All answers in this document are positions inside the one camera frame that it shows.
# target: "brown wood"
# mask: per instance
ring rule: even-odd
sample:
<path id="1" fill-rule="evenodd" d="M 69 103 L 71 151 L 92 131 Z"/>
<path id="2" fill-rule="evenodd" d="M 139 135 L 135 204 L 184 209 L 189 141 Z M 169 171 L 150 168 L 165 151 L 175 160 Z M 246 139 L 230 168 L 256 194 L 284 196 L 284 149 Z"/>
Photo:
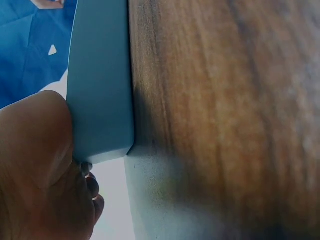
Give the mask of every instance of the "brown wood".
<path id="1" fill-rule="evenodd" d="M 129 0 L 129 13 L 137 240 L 190 231 L 167 217 L 182 206 L 215 228 L 184 239 L 320 238 L 320 1 Z"/>

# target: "gray surface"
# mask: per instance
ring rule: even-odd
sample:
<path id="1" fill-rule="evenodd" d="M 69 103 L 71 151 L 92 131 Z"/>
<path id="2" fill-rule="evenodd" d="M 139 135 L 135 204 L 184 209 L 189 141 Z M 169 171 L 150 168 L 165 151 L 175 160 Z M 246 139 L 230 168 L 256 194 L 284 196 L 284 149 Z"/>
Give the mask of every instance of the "gray surface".
<path id="1" fill-rule="evenodd" d="M 134 143 L 127 0 L 79 0 L 69 56 L 67 103 L 74 157 L 99 163 Z"/>

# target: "blue cloth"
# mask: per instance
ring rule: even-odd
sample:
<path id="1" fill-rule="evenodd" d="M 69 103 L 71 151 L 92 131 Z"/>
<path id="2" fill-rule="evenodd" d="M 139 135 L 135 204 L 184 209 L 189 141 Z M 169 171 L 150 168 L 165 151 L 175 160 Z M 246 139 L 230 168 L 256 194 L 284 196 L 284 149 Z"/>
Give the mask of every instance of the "blue cloth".
<path id="1" fill-rule="evenodd" d="M 61 79 L 76 5 L 38 10 L 30 0 L 0 0 L 0 109 Z M 52 45 L 57 53 L 49 56 Z"/>

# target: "blue plastic piece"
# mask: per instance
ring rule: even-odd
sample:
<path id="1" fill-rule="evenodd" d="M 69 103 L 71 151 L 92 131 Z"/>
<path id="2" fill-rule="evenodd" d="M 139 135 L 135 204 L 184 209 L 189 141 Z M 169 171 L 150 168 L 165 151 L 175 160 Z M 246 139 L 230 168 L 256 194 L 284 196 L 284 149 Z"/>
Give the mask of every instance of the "blue plastic piece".
<path id="1" fill-rule="evenodd" d="M 134 143 L 127 0 L 79 0 L 71 38 L 67 103 L 74 157 L 124 157 Z"/>

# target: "white triangle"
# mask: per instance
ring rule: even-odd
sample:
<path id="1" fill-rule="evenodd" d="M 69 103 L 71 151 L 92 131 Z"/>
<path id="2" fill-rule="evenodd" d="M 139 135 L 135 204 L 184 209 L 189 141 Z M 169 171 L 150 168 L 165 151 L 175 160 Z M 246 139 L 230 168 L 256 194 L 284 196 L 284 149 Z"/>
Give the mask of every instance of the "white triangle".
<path id="1" fill-rule="evenodd" d="M 56 53 L 57 53 L 57 49 L 56 49 L 55 45 L 51 45 L 48 55 L 51 56 Z"/>

